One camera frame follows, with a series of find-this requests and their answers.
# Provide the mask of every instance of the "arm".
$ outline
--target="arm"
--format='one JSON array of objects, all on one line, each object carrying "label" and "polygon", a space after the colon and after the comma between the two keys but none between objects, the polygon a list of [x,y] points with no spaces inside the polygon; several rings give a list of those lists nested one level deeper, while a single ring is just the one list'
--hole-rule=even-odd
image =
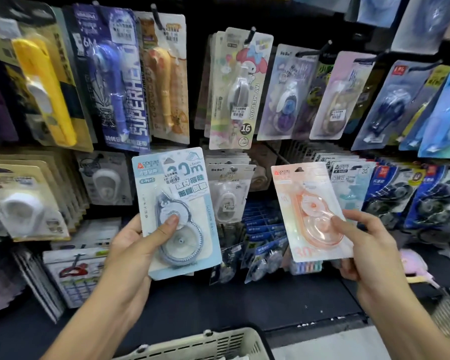
[{"label": "arm", "polygon": [[354,244],[354,260],[342,262],[342,276],[358,282],[358,300],[372,318],[394,360],[450,360],[450,341],[437,328],[408,285],[395,239],[379,218],[343,211],[368,233],[338,217],[335,229]]},{"label": "arm", "polygon": [[100,282],[60,332],[41,360],[107,360],[137,322],[148,298],[150,262],[174,233],[179,219],[170,216],[142,237],[136,215],[113,239]]}]

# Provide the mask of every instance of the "pink object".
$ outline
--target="pink object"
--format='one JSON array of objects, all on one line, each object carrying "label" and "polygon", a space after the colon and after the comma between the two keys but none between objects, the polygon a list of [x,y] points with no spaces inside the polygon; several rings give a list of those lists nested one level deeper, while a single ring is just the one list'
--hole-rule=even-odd
[{"label": "pink object", "polygon": [[432,274],[427,271],[427,263],[418,253],[409,248],[403,248],[400,250],[400,255],[402,256],[403,270],[406,275],[415,274],[416,276],[423,277],[436,289],[440,288],[437,282],[433,280]]}]

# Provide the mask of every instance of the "white floor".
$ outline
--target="white floor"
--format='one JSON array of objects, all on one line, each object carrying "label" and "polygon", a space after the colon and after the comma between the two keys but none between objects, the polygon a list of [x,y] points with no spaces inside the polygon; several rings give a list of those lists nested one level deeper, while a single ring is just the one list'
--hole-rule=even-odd
[{"label": "white floor", "polygon": [[390,360],[373,326],[272,349],[275,360]]}]

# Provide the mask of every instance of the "blue bow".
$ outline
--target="blue bow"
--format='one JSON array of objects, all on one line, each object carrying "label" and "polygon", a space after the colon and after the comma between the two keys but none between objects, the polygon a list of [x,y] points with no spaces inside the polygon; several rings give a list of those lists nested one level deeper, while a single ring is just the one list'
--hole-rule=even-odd
[{"label": "blue bow", "polygon": [[262,53],[257,53],[255,51],[255,46],[254,45],[250,45],[248,52],[246,53],[246,58],[254,58],[255,59],[255,64],[258,66],[260,64],[260,61],[263,58]]}]

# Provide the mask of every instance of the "white basket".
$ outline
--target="white basket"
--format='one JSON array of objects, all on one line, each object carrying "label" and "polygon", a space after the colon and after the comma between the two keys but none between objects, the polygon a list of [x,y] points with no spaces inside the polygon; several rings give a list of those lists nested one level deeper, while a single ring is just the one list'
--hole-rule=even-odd
[{"label": "white basket", "polygon": [[114,360],[216,360],[248,355],[250,360],[274,360],[269,357],[259,333],[251,327],[224,332],[205,331],[203,334],[142,345],[132,353]]}]

